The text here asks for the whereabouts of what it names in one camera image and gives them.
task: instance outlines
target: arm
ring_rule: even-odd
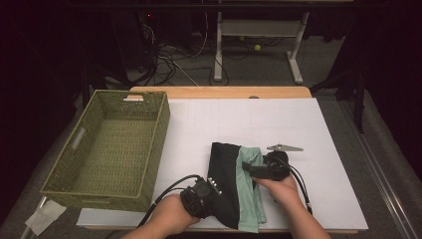
[[[254,179],[267,187],[274,199],[282,206],[294,238],[330,238],[317,220],[305,209],[299,198],[296,182],[291,175],[282,181]]]
[[[180,196],[172,194],[158,203],[151,219],[121,239],[162,239],[183,232],[190,225],[199,222],[185,211]]]

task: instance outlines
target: dark background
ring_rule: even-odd
[[[330,41],[348,33],[330,76],[350,67],[365,76],[366,88],[381,116],[421,178],[419,9],[417,1],[393,3],[397,6],[391,11],[379,14],[312,13],[305,37],[319,35]],[[132,31],[136,28],[135,16],[101,13],[93,17],[69,12],[64,4],[49,0],[0,3],[0,222],[38,161],[72,119],[73,101],[82,88],[81,75],[86,74],[95,88],[104,88],[101,78],[105,71],[124,80],[124,67],[132,63],[148,65],[147,56],[129,55],[148,50],[142,37]],[[159,22],[166,37],[189,47],[190,33],[203,30],[195,17],[194,13],[158,14],[154,21]],[[117,37],[126,40],[124,45],[129,49],[119,49]],[[99,71],[97,65],[105,70]],[[346,78],[333,87],[353,92],[355,81]]]

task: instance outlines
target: white metal stand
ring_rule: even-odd
[[[295,82],[301,85],[304,80],[296,61],[296,55],[307,26],[309,12],[304,13],[301,21],[256,21],[256,20],[223,20],[222,13],[218,13],[217,20],[217,53],[214,65],[214,81],[220,82],[222,78],[223,54],[221,50],[222,36],[245,37],[295,37],[295,46],[292,51],[287,51],[289,64]]]

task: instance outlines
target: hand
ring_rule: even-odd
[[[254,180],[267,187],[270,190],[271,196],[284,207],[291,203],[301,202],[298,193],[298,186],[291,175],[281,181],[261,178],[254,178]]]
[[[155,207],[150,220],[145,225],[125,235],[124,239],[161,239],[183,232],[190,225],[199,222],[183,207],[180,195],[171,194],[164,197]]]
[[[179,194],[171,194],[158,203],[149,223],[166,231],[166,235],[174,235],[183,232],[199,220],[184,209]]]

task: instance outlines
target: table leg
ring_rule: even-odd
[[[301,25],[298,29],[298,34],[296,36],[295,47],[292,51],[287,51],[289,64],[292,69],[293,77],[296,84],[301,85],[304,82],[302,79],[301,71],[299,70],[298,62],[296,61],[296,55],[298,54],[299,45],[301,44],[302,36],[304,35],[305,27],[307,26],[309,12],[304,13],[302,16]]]
[[[222,13],[218,13],[217,18],[217,53],[215,55],[215,63],[214,63],[214,81],[221,82],[223,80],[222,75],[222,66],[223,66],[223,56],[221,53],[221,21],[222,21]]]

